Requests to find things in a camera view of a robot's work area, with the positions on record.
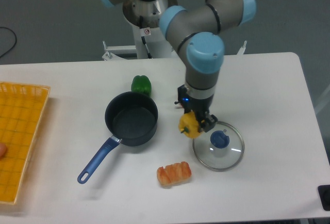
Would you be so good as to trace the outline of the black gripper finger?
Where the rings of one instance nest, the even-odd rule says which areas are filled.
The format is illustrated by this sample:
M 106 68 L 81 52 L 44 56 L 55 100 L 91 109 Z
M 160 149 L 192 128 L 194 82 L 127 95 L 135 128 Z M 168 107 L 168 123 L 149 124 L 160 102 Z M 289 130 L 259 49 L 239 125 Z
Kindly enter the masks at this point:
M 208 132 L 212 130 L 217 124 L 217 117 L 208 112 L 197 112 L 196 120 L 199 124 L 198 131 Z

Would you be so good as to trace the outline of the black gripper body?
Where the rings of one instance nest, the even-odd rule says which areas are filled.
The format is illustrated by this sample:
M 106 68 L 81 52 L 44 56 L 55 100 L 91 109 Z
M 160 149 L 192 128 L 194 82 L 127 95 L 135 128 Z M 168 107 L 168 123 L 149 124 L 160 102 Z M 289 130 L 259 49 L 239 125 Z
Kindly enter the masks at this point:
M 184 108 L 184 113 L 193 111 L 197 116 L 197 112 L 208 112 L 213 100 L 213 94 L 209 97 L 192 97 L 188 94 L 188 88 L 185 85 L 181 85 L 177 89 L 178 97 L 177 101 L 180 101 Z

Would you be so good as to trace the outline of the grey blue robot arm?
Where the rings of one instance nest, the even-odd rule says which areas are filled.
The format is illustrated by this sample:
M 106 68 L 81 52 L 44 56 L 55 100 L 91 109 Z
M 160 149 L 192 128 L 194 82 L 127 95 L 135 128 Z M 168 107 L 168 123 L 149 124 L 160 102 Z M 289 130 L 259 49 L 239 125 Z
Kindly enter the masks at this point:
M 131 25 L 137 57 L 164 58 L 175 52 L 186 66 L 178 104 L 194 113 L 199 132 L 213 129 L 217 118 L 209 108 L 224 57 L 219 33 L 252 20 L 255 0 L 204 0 L 193 11 L 177 0 L 102 0 L 107 7 L 122 5 Z

